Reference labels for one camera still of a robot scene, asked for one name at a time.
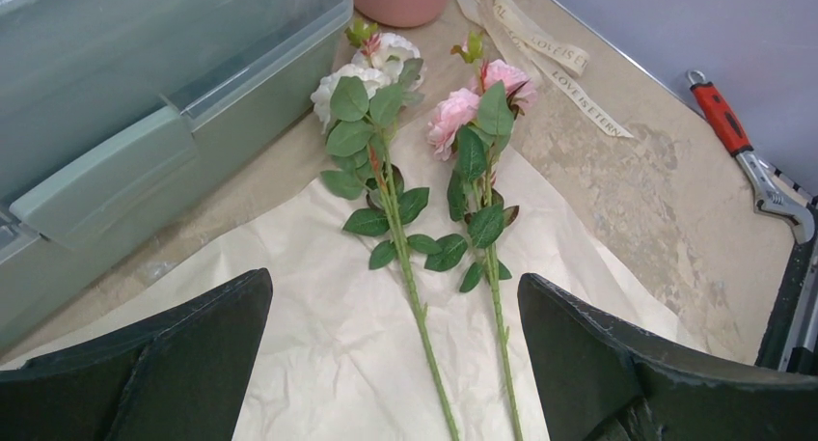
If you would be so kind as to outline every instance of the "beige stone surface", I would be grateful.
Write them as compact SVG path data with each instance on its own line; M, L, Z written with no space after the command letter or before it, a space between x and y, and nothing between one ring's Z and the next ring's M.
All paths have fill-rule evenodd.
M580 84L635 139L604 135L548 84L512 146L710 352L752 362L792 247L788 228L752 212L749 183L699 116L550 0L515 1L558 40L588 52ZM436 22L401 31L428 66L426 100L407 121L468 79L449 50L469 28L452 0ZM337 62L350 56L343 47ZM307 115L0 362L103 316L216 236L297 194L329 167L322 145Z

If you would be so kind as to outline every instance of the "peony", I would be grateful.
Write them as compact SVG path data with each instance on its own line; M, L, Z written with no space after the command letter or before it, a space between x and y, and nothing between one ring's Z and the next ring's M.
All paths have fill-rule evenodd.
M454 91L449 98L437 104L426 136L428 143L435 148L436 159L446 161L451 157L451 145L457 129L475 118L479 104L480 97L468 89Z
M505 85L505 94L511 94L511 91L520 87L520 84L526 83L515 95L517 104L524 110L531 106L537 98L536 87L531 83L531 78L525 71L507 64L503 60L495 60L488 64L485 68L485 79L483 84L486 89L493 86L497 81L503 81ZM477 80L472 78L469 81L469 89L477 90Z
M390 77L380 70L364 68L354 64L344 65L339 70L321 79L318 89L310 95L310 100L314 103L313 111L324 125L322 133L326 133L330 121L332 121L330 98L332 98L335 88L338 87L338 81L342 77L361 78L364 81L364 87L367 88L369 98L372 98L381 87L392 84Z
M373 45L369 57L365 49L358 50L352 57L352 64L364 68L375 68L383 71L392 82L397 82L403 71L403 62L412 58L421 58L421 51L406 38L395 33L381 33ZM423 83L425 66L421 68L421 78L409 86L410 91L418 89Z

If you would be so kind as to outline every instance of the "metal wrench head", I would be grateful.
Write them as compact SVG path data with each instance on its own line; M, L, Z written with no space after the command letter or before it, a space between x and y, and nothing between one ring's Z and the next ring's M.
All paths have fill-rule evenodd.
M781 192L764 171L754 152L736 155L755 191L755 212L777 217L786 222L798 244L807 243L815 235L815 218L806 207Z

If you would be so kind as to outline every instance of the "cream ribbon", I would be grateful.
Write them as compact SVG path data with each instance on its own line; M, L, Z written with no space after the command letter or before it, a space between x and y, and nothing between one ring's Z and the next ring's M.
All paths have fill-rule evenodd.
M457 4L468 19L488 33L503 58L525 71L536 86L542 85L544 75L603 132L633 138L574 79L582 76L590 59L582 48L555 40L512 0L457 0Z

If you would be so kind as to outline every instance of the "white flower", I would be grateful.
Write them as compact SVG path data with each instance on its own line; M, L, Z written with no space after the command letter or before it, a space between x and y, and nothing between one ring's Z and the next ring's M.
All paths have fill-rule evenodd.
M330 98L338 87L338 81L342 77L359 77L364 81L364 87L367 88L367 95L372 98L375 91L381 87L392 84L392 79L378 69L361 67L358 65L344 65L329 76L321 79L318 89L310 95L310 100L313 101L313 111L324 125L322 133L326 133L329 127L332 114L330 112Z
M358 50L352 57L352 63L359 67L382 70L392 82L397 82L400 72L403 71L403 62L411 58L420 58L421 51L409 40L395 33L381 33L380 43L369 57L363 50ZM421 68L421 77L409 86L410 91L418 89L423 83L423 73L426 66Z

